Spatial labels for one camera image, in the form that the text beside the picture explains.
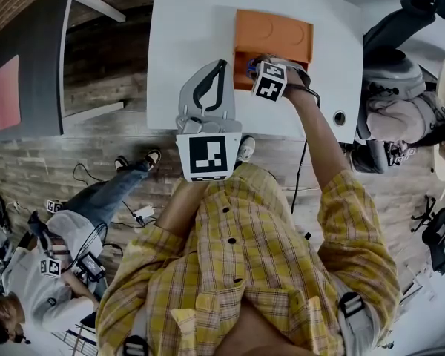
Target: jeans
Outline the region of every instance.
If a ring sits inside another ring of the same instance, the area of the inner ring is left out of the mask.
[[[359,145],[351,152],[353,168],[361,173],[384,174],[389,167],[384,143],[368,140],[366,145]]]
[[[129,166],[107,182],[91,185],[69,200],[63,210],[74,211],[87,218],[95,227],[110,225],[122,201],[148,176],[150,165],[144,161]]]

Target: forearm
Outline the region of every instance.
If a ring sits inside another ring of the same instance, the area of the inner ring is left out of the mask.
[[[182,181],[155,225],[175,236],[187,237],[194,215],[200,206],[208,185],[209,182],[189,183]]]
[[[89,298],[95,307],[99,305],[99,302],[97,301],[96,297],[94,297],[94,294],[90,292],[88,287],[81,282],[81,280],[76,277],[72,271],[67,271],[62,275],[62,279],[71,287],[71,290],[73,291],[74,295],[76,297],[86,297]]]
[[[287,97],[302,121],[313,170],[318,184],[323,189],[336,174],[349,168],[348,162],[314,97],[295,89],[291,90]]]

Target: man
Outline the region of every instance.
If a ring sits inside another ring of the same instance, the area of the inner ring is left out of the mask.
[[[289,84],[303,85],[293,70]],[[102,355],[138,344],[165,356],[361,355],[387,333],[400,293],[374,203],[312,95],[292,86],[286,96],[323,191],[318,254],[267,171],[245,162],[223,182],[183,181],[102,299]],[[238,161],[254,146],[247,138]]]
[[[62,267],[89,251],[99,256],[106,231],[99,233],[97,229],[106,230],[123,199],[147,177],[160,158],[159,151],[151,151],[141,162],[129,165],[120,156],[113,179],[87,187],[53,215],[47,222],[53,250],[64,248],[70,252],[70,260]],[[49,332],[66,331],[99,305],[72,270],[58,279],[42,276],[42,251],[36,247],[36,241],[25,243],[18,246],[2,275],[7,295],[0,296],[0,343],[22,339],[22,325]]]

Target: person in white shirt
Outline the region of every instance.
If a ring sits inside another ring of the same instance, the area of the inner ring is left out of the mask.
[[[89,251],[98,257],[104,236],[96,234],[96,229],[110,225],[123,199],[160,159],[159,151],[149,152],[132,165],[122,156],[117,158],[113,179],[87,187],[47,222],[49,232],[56,235],[53,244],[65,245],[72,260]],[[71,270],[57,279],[41,275],[39,262],[44,255],[35,244],[19,245],[2,275],[6,295],[0,296],[0,344],[22,338],[18,335],[24,324],[48,332],[66,331],[99,306]]]

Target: white t-shirt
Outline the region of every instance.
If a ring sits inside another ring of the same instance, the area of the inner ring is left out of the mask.
[[[63,238],[74,259],[80,248],[92,240],[81,255],[89,251],[95,257],[102,252],[99,236],[92,223],[73,211],[58,211],[48,220],[51,232]],[[4,290],[13,292],[24,309],[25,322],[48,332],[66,331],[93,312],[93,303],[86,297],[71,299],[72,290],[61,278],[42,276],[39,262],[45,256],[38,247],[32,251],[17,248],[2,275]]]

